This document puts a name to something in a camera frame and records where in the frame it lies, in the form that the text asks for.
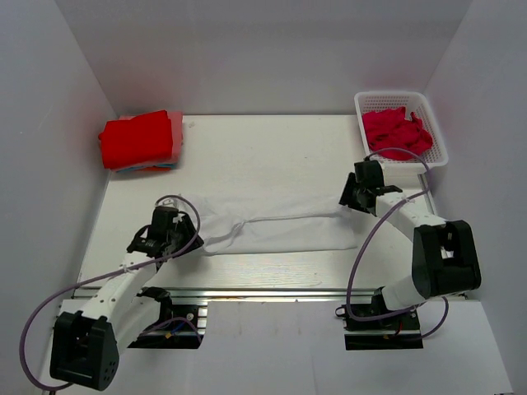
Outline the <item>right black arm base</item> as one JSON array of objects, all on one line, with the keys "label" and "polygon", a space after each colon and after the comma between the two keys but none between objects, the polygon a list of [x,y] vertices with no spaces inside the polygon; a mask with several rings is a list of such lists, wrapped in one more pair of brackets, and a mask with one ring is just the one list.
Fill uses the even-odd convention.
[{"label": "right black arm base", "polygon": [[387,310],[380,309],[380,305],[375,302],[351,304],[351,311],[356,316],[355,318],[349,315],[345,304],[335,309],[336,317],[343,320],[344,329],[348,332],[398,336],[404,331],[419,332],[421,329],[415,310],[406,311],[389,318],[373,319],[374,316],[387,313]]}]

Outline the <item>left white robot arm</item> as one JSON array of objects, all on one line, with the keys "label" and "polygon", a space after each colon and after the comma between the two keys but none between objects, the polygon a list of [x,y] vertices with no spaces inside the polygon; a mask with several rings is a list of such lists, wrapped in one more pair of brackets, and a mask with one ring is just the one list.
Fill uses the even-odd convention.
[{"label": "left white robot arm", "polygon": [[198,225],[174,207],[156,207],[126,249],[117,273],[74,313],[55,324],[49,375],[69,385],[106,390],[119,357],[140,337],[177,321],[170,293],[148,282],[172,258],[203,246]]}]

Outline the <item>white t shirt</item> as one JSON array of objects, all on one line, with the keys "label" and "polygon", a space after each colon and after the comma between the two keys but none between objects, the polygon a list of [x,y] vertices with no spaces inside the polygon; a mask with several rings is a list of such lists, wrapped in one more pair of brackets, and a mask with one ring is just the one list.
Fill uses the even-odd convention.
[{"label": "white t shirt", "polygon": [[197,211],[207,255],[295,253],[357,247],[357,220],[335,194],[263,197],[181,195]]}]

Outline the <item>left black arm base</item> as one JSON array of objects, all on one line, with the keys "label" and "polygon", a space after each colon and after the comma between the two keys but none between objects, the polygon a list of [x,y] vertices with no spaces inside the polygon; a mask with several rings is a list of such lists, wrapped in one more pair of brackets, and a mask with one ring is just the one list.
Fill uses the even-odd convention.
[{"label": "left black arm base", "polygon": [[204,326],[199,325],[200,319],[207,317],[207,303],[203,300],[172,300],[169,313],[161,317],[157,323],[147,327],[140,333],[140,337],[154,332],[176,332],[176,328],[187,328],[193,334],[198,334]]}]

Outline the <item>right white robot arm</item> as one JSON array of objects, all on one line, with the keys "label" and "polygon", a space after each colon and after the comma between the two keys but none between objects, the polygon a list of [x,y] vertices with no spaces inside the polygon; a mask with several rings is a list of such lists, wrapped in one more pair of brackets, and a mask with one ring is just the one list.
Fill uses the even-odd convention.
[{"label": "right white robot arm", "polygon": [[363,316],[347,301],[349,318],[391,328],[402,314],[429,299],[481,286],[482,274],[469,223],[448,221],[423,211],[416,206],[415,199],[401,188],[386,184],[377,160],[357,162],[348,175],[340,205],[376,217],[373,231],[390,223],[412,243],[410,274],[377,289]]}]

